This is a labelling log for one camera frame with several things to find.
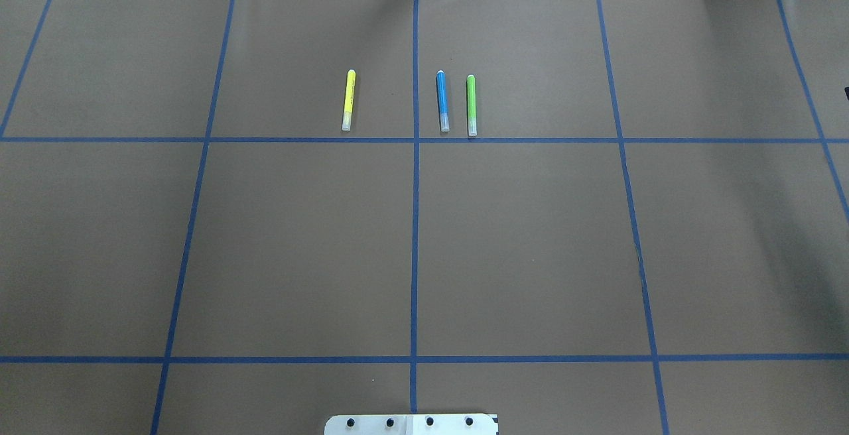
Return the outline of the blue highlighter pen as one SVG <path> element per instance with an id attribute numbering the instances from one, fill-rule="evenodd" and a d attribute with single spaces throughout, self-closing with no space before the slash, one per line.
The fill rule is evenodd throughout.
<path id="1" fill-rule="evenodd" d="M 438 115 L 440 121 L 440 132 L 448 133 L 450 130 L 450 117 L 449 117 L 449 105 L 448 105 L 448 79 L 446 79 L 446 73 L 444 70 L 437 70 L 436 77 L 434 78 L 434 82 L 436 82 L 436 93 L 437 93 L 437 106 L 438 106 Z"/>

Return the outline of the green highlighter pen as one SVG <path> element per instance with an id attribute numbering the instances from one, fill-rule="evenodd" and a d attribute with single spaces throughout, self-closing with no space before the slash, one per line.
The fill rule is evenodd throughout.
<path id="1" fill-rule="evenodd" d="M 465 80 L 468 138 L 476 138 L 478 135 L 478 111 L 476 90 L 476 76 L 470 74 Z"/>

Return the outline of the yellow highlighter pen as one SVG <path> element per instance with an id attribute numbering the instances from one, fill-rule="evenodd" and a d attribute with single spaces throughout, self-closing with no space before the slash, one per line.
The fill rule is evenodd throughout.
<path id="1" fill-rule="evenodd" d="M 355 103 L 357 72 L 354 69 L 349 69 L 346 73 L 343 113 L 342 113 L 342 131 L 350 132 L 353 123 L 353 111 Z"/>

